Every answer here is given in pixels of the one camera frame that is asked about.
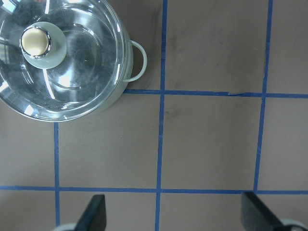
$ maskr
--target glass lid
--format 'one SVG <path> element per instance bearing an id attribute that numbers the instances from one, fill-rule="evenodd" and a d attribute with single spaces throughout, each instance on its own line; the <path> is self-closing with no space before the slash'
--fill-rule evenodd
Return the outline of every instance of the glass lid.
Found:
<path id="1" fill-rule="evenodd" d="M 0 0 L 0 99 L 44 121 L 89 113 L 125 72 L 123 30 L 105 0 Z"/>

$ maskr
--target grid square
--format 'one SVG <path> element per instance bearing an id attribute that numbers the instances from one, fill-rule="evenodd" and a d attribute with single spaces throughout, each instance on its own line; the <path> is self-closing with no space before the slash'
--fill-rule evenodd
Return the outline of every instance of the grid square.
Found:
<path id="1" fill-rule="evenodd" d="M 166 89 L 262 92 L 267 12 L 267 0 L 169 0 Z"/>
<path id="2" fill-rule="evenodd" d="M 308 190 L 307 115 L 307 99 L 267 99 L 260 190 Z"/>
<path id="3" fill-rule="evenodd" d="M 1 230 L 51 231 L 55 228 L 54 192 L 0 191 Z"/>
<path id="4" fill-rule="evenodd" d="M 160 89 L 161 41 L 162 41 L 162 1 L 161 0 L 109 0 L 120 17 L 130 38 L 141 44 L 148 56 L 148 66 L 144 76 L 129 83 L 129 89 Z M 143 57 L 134 50 L 132 76 L 142 68 Z"/>
<path id="5" fill-rule="evenodd" d="M 160 211 L 160 231 L 244 231 L 240 195 L 163 194 Z"/>
<path id="6" fill-rule="evenodd" d="M 62 192 L 61 223 L 76 223 L 95 194 L 105 194 L 106 230 L 154 231 L 156 194 L 153 193 Z"/>
<path id="7" fill-rule="evenodd" d="M 308 2 L 275 1 L 268 92 L 308 93 Z"/>
<path id="8" fill-rule="evenodd" d="M 156 188 L 159 95 L 59 125 L 60 185 Z"/>
<path id="9" fill-rule="evenodd" d="M 26 118 L 0 101 L 0 185 L 54 186 L 53 124 Z"/>
<path id="10" fill-rule="evenodd" d="M 260 199 L 279 219 L 308 221 L 308 195 L 259 195 Z"/>
<path id="11" fill-rule="evenodd" d="M 260 101 L 166 95 L 162 187 L 252 189 Z"/>

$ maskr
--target transparent lid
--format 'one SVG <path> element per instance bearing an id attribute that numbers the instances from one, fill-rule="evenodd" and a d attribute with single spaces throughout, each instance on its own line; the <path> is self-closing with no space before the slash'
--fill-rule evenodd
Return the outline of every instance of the transparent lid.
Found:
<path id="1" fill-rule="evenodd" d="M 34 67 L 21 50 L 22 34 L 38 22 L 65 35 L 67 52 L 54 68 Z M 0 98 L 28 117 L 83 116 L 108 98 L 125 71 L 125 29 L 105 0 L 0 0 L 0 25 Z"/>

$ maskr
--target metal ring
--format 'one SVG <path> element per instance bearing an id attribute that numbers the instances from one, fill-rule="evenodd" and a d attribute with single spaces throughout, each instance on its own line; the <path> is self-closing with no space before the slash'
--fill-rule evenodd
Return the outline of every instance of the metal ring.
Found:
<path id="1" fill-rule="evenodd" d="M 23 47 L 23 44 L 22 44 L 22 42 L 21 42 L 24 33 L 25 33 L 26 31 L 28 31 L 29 29 L 33 29 L 33 28 L 36 28 L 36 29 L 39 29 L 39 30 L 43 31 L 43 32 L 45 33 L 45 35 L 47 36 L 47 38 L 48 38 L 48 46 L 47 46 L 47 49 L 46 49 L 46 51 L 45 51 L 43 54 L 40 54 L 40 55 L 31 55 L 31 54 L 29 54 L 28 52 L 26 52 L 25 49 L 24 49 L 24 47 Z M 42 28 L 41 26 L 29 26 L 29 27 L 27 27 L 27 28 L 23 31 L 23 33 L 22 33 L 22 35 L 21 35 L 21 37 L 20 37 L 20 39 L 19 39 L 19 46 L 20 46 L 20 48 L 22 49 L 23 53 L 27 54 L 31 59 L 41 59 L 41 58 L 45 57 L 45 56 L 48 54 L 48 52 L 51 50 L 51 47 L 52 47 L 52 45 L 51 45 L 51 36 L 50 36 L 50 34 L 48 33 L 48 31 L 47 31 L 45 28 Z"/>

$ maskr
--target white side handle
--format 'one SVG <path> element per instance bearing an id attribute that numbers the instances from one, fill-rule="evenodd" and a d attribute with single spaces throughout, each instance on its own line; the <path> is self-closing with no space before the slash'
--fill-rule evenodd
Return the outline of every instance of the white side handle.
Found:
<path id="1" fill-rule="evenodd" d="M 145 52 L 144 48 L 139 43 L 137 43 L 135 41 L 131 40 L 130 42 L 133 46 L 137 47 L 141 51 L 142 56 L 143 56 L 143 66 L 142 66 L 142 69 L 141 69 L 139 74 L 137 74 L 136 76 L 134 76 L 132 78 L 123 80 L 124 82 L 132 82 L 132 81 L 139 79 L 144 74 L 146 66 L 148 64 L 148 58 L 146 56 L 146 52 Z"/>

